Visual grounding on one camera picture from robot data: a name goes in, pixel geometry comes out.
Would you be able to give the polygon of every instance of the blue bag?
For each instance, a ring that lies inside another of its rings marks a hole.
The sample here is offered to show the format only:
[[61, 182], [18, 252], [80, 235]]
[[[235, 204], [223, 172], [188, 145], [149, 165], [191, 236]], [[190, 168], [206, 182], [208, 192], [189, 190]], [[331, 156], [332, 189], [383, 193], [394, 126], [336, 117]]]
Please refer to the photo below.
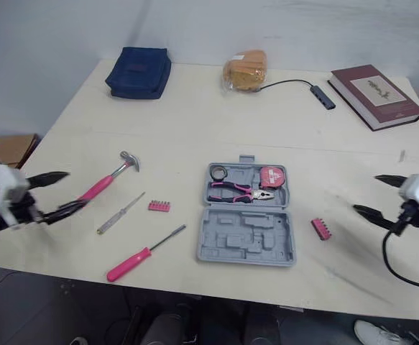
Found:
[[170, 71], [167, 49], [125, 47], [106, 83], [115, 97], [158, 99]]

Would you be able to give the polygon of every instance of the pink screwdriver handle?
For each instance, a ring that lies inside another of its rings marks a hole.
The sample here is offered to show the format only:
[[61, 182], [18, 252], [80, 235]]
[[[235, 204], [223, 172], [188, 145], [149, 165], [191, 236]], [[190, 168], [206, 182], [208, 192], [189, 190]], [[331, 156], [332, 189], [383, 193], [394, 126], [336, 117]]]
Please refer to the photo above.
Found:
[[89, 190], [84, 193], [78, 200], [87, 200], [90, 201], [94, 199], [102, 190], [106, 189], [110, 183], [114, 181], [114, 178], [109, 175], [104, 177], [102, 180], [99, 180], [93, 187], [89, 188]]
[[107, 273], [107, 280], [109, 282], [114, 282], [118, 278], [122, 277], [125, 273], [128, 273], [130, 270], [135, 268], [150, 255], [152, 255], [152, 252], [150, 249], [145, 247], [143, 250], [137, 254], [134, 254], [129, 259], [124, 260], [121, 264], [109, 271], [109, 273]]

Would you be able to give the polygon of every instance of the robotic arm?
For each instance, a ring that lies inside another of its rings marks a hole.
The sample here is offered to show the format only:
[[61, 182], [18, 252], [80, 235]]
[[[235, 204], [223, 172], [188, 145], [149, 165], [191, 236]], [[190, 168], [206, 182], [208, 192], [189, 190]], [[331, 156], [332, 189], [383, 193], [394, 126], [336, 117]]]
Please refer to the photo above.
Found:
[[376, 179], [399, 188], [399, 195], [404, 200], [401, 205], [401, 213], [397, 221], [385, 219], [382, 212], [363, 205], [353, 205], [356, 212], [366, 220], [388, 230], [382, 242], [383, 260], [387, 269], [397, 278], [419, 287], [419, 282], [409, 280], [393, 270], [387, 257], [387, 240], [392, 234], [400, 236], [407, 225], [419, 228], [419, 174], [411, 175], [408, 178], [396, 175], [379, 175]]
[[71, 201], [53, 212], [43, 213], [37, 209], [29, 192], [33, 188], [52, 185], [67, 175], [67, 172], [55, 171], [25, 178], [20, 170], [0, 164], [0, 231], [31, 222], [52, 224], [82, 209], [87, 200]]

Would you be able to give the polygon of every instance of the gray plastic tool case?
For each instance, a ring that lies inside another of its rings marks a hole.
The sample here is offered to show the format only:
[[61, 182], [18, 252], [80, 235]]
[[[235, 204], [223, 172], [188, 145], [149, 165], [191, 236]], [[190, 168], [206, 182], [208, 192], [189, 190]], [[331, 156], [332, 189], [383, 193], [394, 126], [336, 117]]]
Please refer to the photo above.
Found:
[[[254, 156], [239, 156], [240, 163], [211, 163], [205, 178], [205, 207], [198, 240], [198, 258], [204, 261], [290, 267], [296, 253], [290, 214], [288, 176], [282, 165], [255, 165]], [[210, 202], [208, 196], [233, 197], [239, 192], [212, 188], [210, 171], [214, 165], [227, 169], [224, 182], [251, 185], [259, 189], [260, 169], [265, 166], [283, 170], [286, 181], [274, 191], [275, 198], [252, 203]]]

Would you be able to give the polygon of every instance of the hammer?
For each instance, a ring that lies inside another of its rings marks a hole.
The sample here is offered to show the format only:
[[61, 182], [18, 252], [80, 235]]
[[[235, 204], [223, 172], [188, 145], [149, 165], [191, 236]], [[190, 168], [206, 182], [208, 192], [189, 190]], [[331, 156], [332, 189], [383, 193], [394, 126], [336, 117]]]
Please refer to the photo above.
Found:
[[127, 167], [133, 165], [136, 167], [136, 170], [139, 171], [139, 160], [135, 156], [126, 151], [121, 151], [120, 157], [124, 159], [124, 163], [121, 165], [121, 167], [113, 171], [112, 174], [100, 179], [93, 187], [89, 188], [86, 193], [78, 198], [78, 200], [90, 201], [94, 199], [95, 196], [97, 196], [102, 190], [106, 189], [110, 183], [114, 181], [116, 176], [125, 171]]

